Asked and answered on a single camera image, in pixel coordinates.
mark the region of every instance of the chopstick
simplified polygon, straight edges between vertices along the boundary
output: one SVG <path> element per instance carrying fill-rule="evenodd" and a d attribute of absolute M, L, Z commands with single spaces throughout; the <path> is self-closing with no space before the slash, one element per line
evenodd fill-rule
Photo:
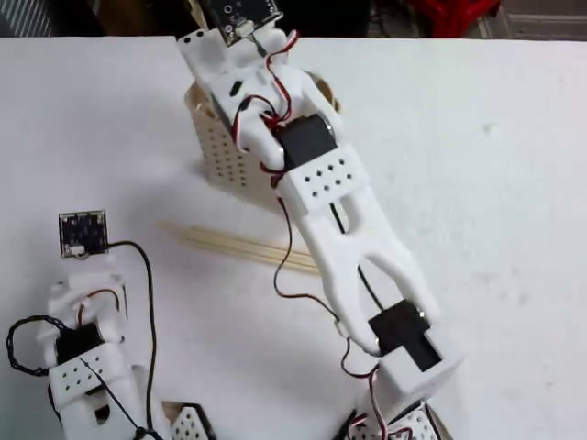
<path fill-rule="evenodd" d="M 241 236 L 222 233 L 201 226 L 182 228 L 177 225 L 163 224 L 163 227 L 175 233 L 186 245 L 234 257 L 252 259 L 261 263 L 278 265 L 286 252 L 284 247 L 255 242 Z M 319 275 L 314 260 L 305 252 L 292 250 L 283 266 Z"/>

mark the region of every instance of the red wire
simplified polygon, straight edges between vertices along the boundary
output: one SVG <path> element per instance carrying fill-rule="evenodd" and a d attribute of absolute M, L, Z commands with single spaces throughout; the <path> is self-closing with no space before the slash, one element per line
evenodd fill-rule
<path fill-rule="evenodd" d="M 351 376 L 352 378 L 355 379 L 367 379 L 374 370 L 376 370 L 378 368 L 377 365 L 375 365 L 375 367 L 372 368 L 371 371 L 369 371 L 368 373 L 353 373 L 351 371 L 349 371 L 347 369 L 347 366 L 345 365 L 345 362 L 347 361 L 347 357 L 349 356 L 350 353 L 350 338 L 347 338 L 347 351 L 345 352 L 345 354 L 343 355 L 342 359 L 340 360 L 340 367 L 342 368 L 342 370 L 347 373 L 349 376 Z"/>
<path fill-rule="evenodd" d="M 403 433 L 409 433 L 407 440 L 412 440 L 414 438 L 414 431 L 412 431 L 412 428 L 408 428 L 407 426 L 405 428 L 398 429 L 397 431 L 393 431 L 390 435 L 399 435 Z"/>
<path fill-rule="evenodd" d="M 375 373 L 379 369 L 379 366 L 376 366 L 371 374 L 369 375 L 369 394 L 371 396 L 371 404 L 373 405 L 373 411 L 375 412 L 375 417 L 377 418 L 377 422 L 379 422 L 379 428 L 382 430 L 382 440 L 387 440 L 387 425 L 382 418 L 382 414 L 379 410 L 379 405 L 375 400 L 375 388 L 373 385 L 373 381 L 375 379 Z"/>
<path fill-rule="evenodd" d="M 276 55 L 280 55 L 282 53 L 289 52 L 299 38 L 300 38 L 300 34 L 297 30 L 295 30 L 293 32 L 293 36 L 291 37 L 289 42 L 285 45 L 285 47 L 281 50 L 278 50 L 277 52 L 273 52 L 269 57 L 267 57 L 267 60 L 265 61 L 265 66 L 267 67 L 267 70 L 270 72 L 271 76 L 273 77 L 273 80 L 277 84 L 277 87 L 279 88 L 283 97 L 285 98 L 285 102 L 287 103 L 287 110 L 285 111 L 285 114 L 283 116 L 281 116 L 280 122 L 287 120 L 292 115 L 292 97 L 290 96 L 289 92 L 287 91 L 287 89 L 283 85 L 282 80 L 279 79 L 279 77 L 275 74 L 275 72 L 271 68 L 271 62 L 273 60 L 273 57 L 275 57 Z"/>

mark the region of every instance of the white surface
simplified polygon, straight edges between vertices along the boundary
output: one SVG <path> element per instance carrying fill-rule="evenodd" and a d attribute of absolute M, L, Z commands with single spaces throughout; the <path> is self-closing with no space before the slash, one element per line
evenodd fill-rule
<path fill-rule="evenodd" d="M 183 247 L 156 227 L 285 237 L 281 218 L 194 171 L 191 75 L 173 40 L 4 39 L 0 60 L 2 331 L 45 310 L 58 213 L 105 208 L 110 238 L 137 240 L 154 265 L 161 397 L 201 402 L 219 438 L 329 438 L 364 384 L 339 371 L 345 342 L 328 316 L 277 299 L 270 268 Z M 386 214 L 468 356 L 460 438 L 583 438 L 587 46 L 309 40 L 293 60 L 333 86 Z M 146 362 L 144 269 L 133 249 L 116 254 L 127 341 Z M 319 290 L 292 273 L 282 285 Z M 35 330 L 16 341 L 33 365 Z M 362 360 L 355 351 L 349 366 Z M 60 438 L 46 382 L 7 360 L 0 375 L 3 435 Z"/>

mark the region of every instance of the black cable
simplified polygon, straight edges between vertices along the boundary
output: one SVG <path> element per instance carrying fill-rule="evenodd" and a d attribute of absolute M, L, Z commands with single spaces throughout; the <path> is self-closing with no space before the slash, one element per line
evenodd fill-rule
<path fill-rule="evenodd" d="M 287 208 L 285 207 L 285 203 L 283 202 L 283 200 L 278 197 L 277 201 L 279 202 L 280 207 L 283 209 L 283 215 L 285 216 L 285 221 L 287 222 L 287 233 L 288 233 L 288 245 L 287 245 L 287 252 L 285 252 L 285 255 L 283 256 L 282 261 L 279 263 L 279 266 L 277 266 L 277 269 L 275 270 L 275 273 L 273 274 L 273 288 L 275 289 L 275 291 L 277 292 L 277 294 L 279 296 L 281 296 L 282 298 L 288 298 L 288 299 L 295 299 L 295 298 L 307 298 L 309 300 L 313 300 L 316 301 L 317 303 L 319 303 L 322 307 L 324 307 L 327 312 L 329 312 L 332 317 L 334 317 L 335 321 L 340 321 L 340 319 L 338 318 L 338 315 L 330 308 L 328 307 L 320 298 L 314 296 L 314 295 L 310 295 L 309 293 L 297 293 L 297 294 L 290 294 L 290 293 L 283 293 L 280 288 L 277 286 L 277 278 L 279 276 L 279 273 L 282 271 L 283 265 L 285 264 L 285 261 L 287 261 L 287 259 L 290 257 L 290 254 L 292 253 L 292 246 L 294 245 L 294 235 L 293 235 L 293 231 L 292 231 L 292 221 L 290 220 L 290 216 L 287 212 Z"/>
<path fill-rule="evenodd" d="M 112 392 L 112 390 L 110 390 L 110 387 L 108 387 L 108 385 L 106 384 L 104 379 L 102 379 L 102 376 L 100 376 L 100 374 L 98 374 L 92 367 L 90 367 L 90 364 L 88 364 L 85 360 L 83 360 L 82 357 L 80 357 L 80 360 L 82 361 L 82 363 L 85 365 L 85 367 L 87 369 L 89 369 L 90 371 L 92 371 L 95 374 L 98 381 L 105 388 L 106 392 L 110 395 L 110 397 L 115 402 L 115 404 L 118 406 L 118 408 L 120 408 L 120 411 L 122 411 L 122 413 L 127 417 L 128 421 L 131 422 L 132 425 L 135 427 L 136 431 L 135 431 L 135 437 L 133 440 L 138 440 L 140 438 L 144 438 L 145 435 L 150 435 L 151 437 L 153 437 L 156 440 L 163 440 L 161 438 L 161 436 L 156 431 L 154 431 L 152 428 L 145 429 L 142 426 L 138 426 L 138 424 L 133 420 L 133 418 L 130 416 L 130 414 L 125 409 L 125 407 L 122 405 L 122 403 L 120 403 L 120 400 L 116 397 L 116 395 Z"/>
<path fill-rule="evenodd" d="M 55 413 L 55 415 L 59 419 L 59 423 L 61 424 L 61 426 L 63 426 L 63 423 L 61 422 L 61 415 L 57 411 L 57 408 L 55 408 L 55 400 L 53 399 L 53 391 L 51 390 L 50 384 L 47 386 L 47 397 L 49 397 L 49 403 L 51 404 L 51 408 L 53 409 L 53 412 Z"/>
<path fill-rule="evenodd" d="M 152 340 L 152 348 L 150 354 L 150 366 L 149 366 L 149 377 L 147 379 L 147 399 L 146 399 L 146 414 L 147 414 L 147 427 L 149 430 L 153 429 L 153 418 L 151 415 L 150 410 L 150 400 L 151 400 L 151 393 L 153 389 L 153 376 L 155 375 L 155 360 L 157 357 L 157 330 L 155 328 L 155 307 L 153 301 L 153 273 L 150 267 L 149 257 L 143 250 L 141 246 L 139 246 L 134 241 L 117 241 L 116 243 L 110 243 L 106 248 L 118 248 L 121 246 L 131 246 L 138 251 L 140 256 L 145 261 L 145 266 L 147 267 L 147 283 L 148 283 L 148 290 L 149 290 L 149 316 L 150 316 L 150 335 Z"/>
<path fill-rule="evenodd" d="M 337 225 L 338 225 L 338 229 L 340 230 L 340 233 L 346 234 L 347 231 L 345 231 L 345 226 L 342 225 L 342 220 L 340 220 L 340 216 L 338 215 L 337 207 L 333 203 L 330 204 L 330 211 L 332 211 L 332 215 L 334 216 L 335 220 L 337 221 Z M 375 304 L 377 304 L 377 307 L 379 307 L 379 310 L 381 310 L 383 312 L 385 310 L 383 308 L 383 304 L 381 303 L 381 301 L 379 301 L 379 298 L 377 298 L 377 295 L 375 295 L 375 292 L 371 288 L 371 285 L 369 284 L 369 282 L 367 281 L 367 278 L 365 277 L 365 274 L 363 273 L 363 269 L 361 269 L 359 266 L 357 268 L 357 271 L 359 272 L 359 278 L 363 282 L 365 289 L 367 289 L 367 292 L 372 297 Z"/>
<path fill-rule="evenodd" d="M 63 334 L 63 332 L 66 332 L 68 330 L 69 331 L 72 331 L 72 330 L 71 330 L 71 328 L 66 326 L 63 323 L 63 321 L 61 321 L 57 318 L 53 318 L 52 316 L 47 316 L 46 314 L 35 314 L 32 316 L 29 316 L 28 318 L 19 319 L 14 324 L 12 324 L 12 326 L 8 330 L 8 336 L 6 337 L 6 351 L 8 353 L 8 360 L 10 361 L 10 366 L 13 369 L 16 369 L 18 371 L 22 371 L 23 373 L 27 373 L 30 376 L 36 376 L 38 378 L 42 378 L 43 376 L 49 375 L 48 368 L 38 367 L 35 369 L 31 369 L 31 368 L 25 367 L 24 365 L 21 365 L 17 361 L 17 358 L 15 357 L 15 341 L 14 341 L 15 331 L 21 325 L 28 324 L 28 323 L 34 323 L 37 321 L 45 321 L 51 325 L 54 325 L 55 327 L 57 327 L 57 329 L 60 331 L 61 334 Z"/>

